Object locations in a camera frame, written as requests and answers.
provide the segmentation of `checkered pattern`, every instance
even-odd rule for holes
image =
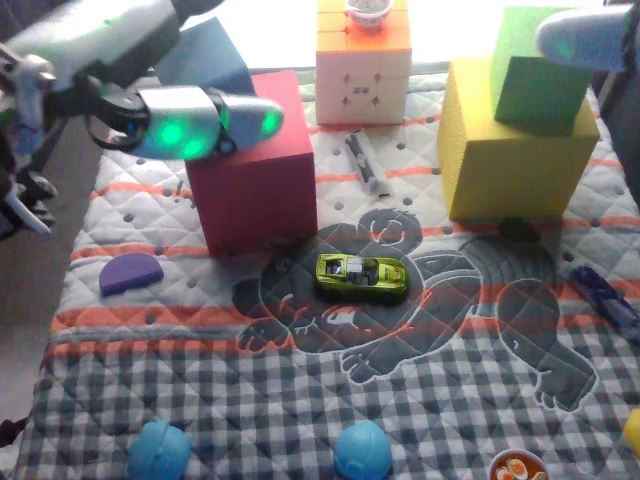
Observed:
[[[363,212],[382,206],[411,211],[423,229],[449,227],[426,235],[415,255],[456,250],[473,237],[452,233],[442,205],[434,145],[445,81],[444,75],[413,77],[407,116],[425,121],[382,129],[373,141],[387,170],[426,165],[434,169],[432,175],[409,172],[392,178],[395,196],[374,205],[357,183],[319,181],[322,227],[354,224]],[[313,85],[302,83],[311,123]],[[608,132],[599,125],[603,140],[594,158],[614,166],[587,169],[566,218],[637,219]],[[343,140],[341,132],[312,135],[319,178],[352,173],[338,148]],[[191,317],[186,316],[185,325],[159,325],[177,315],[170,307],[194,308],[196,315],[202,307],[230,306],[233,285],[259,276],[268,261],[260,255],[227,263],[189,253],[165,255],[172,246],[204,248],[191,202],[173,193],[178,182],[188,188],[184,168],[176,163],[145,163],[126,155],[103,158],[97,189],[112,186],[113,191],[92,200],[76,241],[61,316],[54,324],[57,333],[36,385],[15,478],[126,478],[128,448],[145,422],[156,417],[190,437],[189,480],[334,478],[332,446],[345,428],[364,419],[387,433],[394,478],[484,479],[493,456],[506,448],[537,454],[554,480],[640,478],[640,463],[622,438],[631,408],[640,405],[640,352],[602,322],[572,321],[591,310],[562,292],[561,312],[569,316],[561,320],[559,340],[585,357],[597,376],[573,412],[536,402],[537,372],[506,348],[493,319],[465,320],[437,351],[406,360],[365,384],[351,382],[342,371],[345,352],[306,354],[289,345],[252,354],[204,340],[163,340],[161,345],[154,335],[159,338],[162,332],[166,338],[167,329],[176,338],[204,338],[199,328],[206,319],[187,324]],[[118,190],[127,183],[161,191]],[[123,222],[126,214],[134,220]],[[609,280],[623,281],[636,303],[636,284],[624,283],[640,271],[640,240],[633,228],[607,224],[545,230],[543,243],[557,255],[561,270],[573,261],[594,265]],[[102,299],[97,275],[113,253],[90,249],[140,244],[156,252],[164,281]],[[114,310],[122,306],[148,308],[138,314],[146,326],[136,324],[136,330],[134,318]],[[73,314],[85,308],[103,309],[103,316]],[[104,343],[82,349],[80,335],[100,335],[96,323],[106,319],[111,327],[105,328]],[[471,321],[473,328],[466,328]],[[114,329],[144,336],[135,343],[113,342],[108,335]],[[54,354],[56,345],[70,338],[76,347]]]

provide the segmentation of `gray floor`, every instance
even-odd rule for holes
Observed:
[[[99,159],[100,149],[82,121],[69,122],[43,172],[59,191],[47,203],[57,218],[54,235],[45,239],[22,231],[0,242],[0,422],[23,418],[31,409],[49,325]]]

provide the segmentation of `gingham fabric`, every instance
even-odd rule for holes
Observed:
[[[186,479],[334,478],[336,439],[364,419],[388,435],[393,478],[484,479],[506,448],[554,480],[640,478],[622,436],[640,350],[565,281],[590,265],[640,307],[640,216],[609,134],[598,118],[561,221],[458,225],[435,150],[445,82],[415,75],[403,126],[368,130],[393,188],[376,201],[349,132],[315,127],[301,75],[321,230],[295,251],[208,258],[184,165],[105,154],[15,478],[125,478],[158,417],[191,439]],[[327,251],[400,259],[408,299],[323,304],[309,269]],[[163,281],[102,298],[102,267],[126,252],[155,255]]]

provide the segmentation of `green cube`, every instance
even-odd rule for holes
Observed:
[[[536,47],[538,26],[564,8],[506,7],[491,61],[494,118],[518,125],[573,125],[591,71],[556,65]]]

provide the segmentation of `robotic hand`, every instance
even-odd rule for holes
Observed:
[[[189,16],[222,1],[74,0],[0,44],[0,199],[26,225],[50,233],[20,200],[16,175],[55,116],[84,115],[98,145],[157,160],[215,158],[280,130],[284,114],[270,100],[197,86],[125,90],[173,48]],[[94,118],[115,134],[96,136]]]
[[[591,70],[640,70],[640,2],[567,10],[538,28],[540,52],[550,61]]]

